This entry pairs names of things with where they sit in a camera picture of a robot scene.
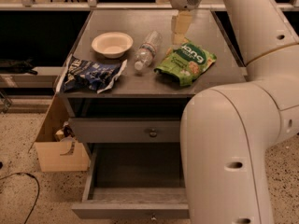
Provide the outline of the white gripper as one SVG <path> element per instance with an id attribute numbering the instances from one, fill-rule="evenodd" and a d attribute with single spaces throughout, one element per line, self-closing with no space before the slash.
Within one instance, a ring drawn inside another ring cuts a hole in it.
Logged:
<path id="1" fill-rule="evenodd" d="M 168 3 L 169 1 L 172 8 L 179 10 L 178 14 L 173 16 L 171 20 L 172 44 L 179 45 L 185 39 L 192 23 L 192 13 L 188 10 L 197 9 L 202 0 L 155 0 L 157 4 Z"/>

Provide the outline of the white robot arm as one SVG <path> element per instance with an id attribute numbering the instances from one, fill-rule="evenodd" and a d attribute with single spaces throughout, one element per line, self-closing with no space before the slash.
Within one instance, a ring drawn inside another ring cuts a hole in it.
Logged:
<path id="1" fill-rule="evenodd" d="M 275 0 L 223 0 L 247 81 L 187 103 L 180 148 L 192 224 L 274 224 L 265 151 L 299 132 L 299 41 Z"/>

